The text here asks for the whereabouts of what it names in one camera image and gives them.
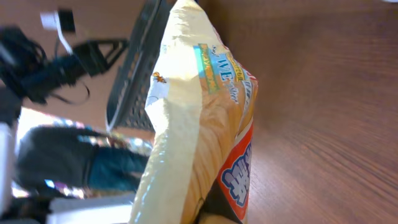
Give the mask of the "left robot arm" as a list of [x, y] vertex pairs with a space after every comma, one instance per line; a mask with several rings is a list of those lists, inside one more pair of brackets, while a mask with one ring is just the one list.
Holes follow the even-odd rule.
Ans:
[[40, 15], [46, 29], [57, 32], [57, 42], [65, 55], [49, 59], [36, 41], [18, 26], [1, 28], [1, 212], [8, 210], [12, 198], [12, 174], [15, 159], [16, 125], [23, 101], [44, 105], [48, 97], [64, 103], [70, 100], [55, 94], [65, 85], [74, 86], [85, 75], [106, 73], [129, 45], [123, 38], [91, 39], [72, 46], [66, 33], [76, 32], [73, 12], [58, 9]]

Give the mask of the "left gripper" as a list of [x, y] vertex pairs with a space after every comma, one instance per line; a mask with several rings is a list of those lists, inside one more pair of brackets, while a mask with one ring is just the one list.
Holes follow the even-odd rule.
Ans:
[[1, 80], [19, 98], [46, 104], [48, 97], [70, 100], [54, 93], [64, 85], [73, 86], [83, 76], [106, 73], [128, 47], [127, 39], [87, 40], [71, 46], [64, 33], [75, 33], [73, 12], [59, 9], [40, 15], [46, 29], [57, 31], [57, 44], [65, 55], [48, 59], [44, 49], [27, 38], [17, 26], [1, 28]]

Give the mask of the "beige foil snack bag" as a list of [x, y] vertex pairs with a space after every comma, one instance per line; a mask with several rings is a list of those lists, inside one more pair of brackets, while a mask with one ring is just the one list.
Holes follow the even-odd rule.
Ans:
[[206, 12], [178, 0], [151, 75], [154, 147], [131, 223], [247, 222], [257, 90]]

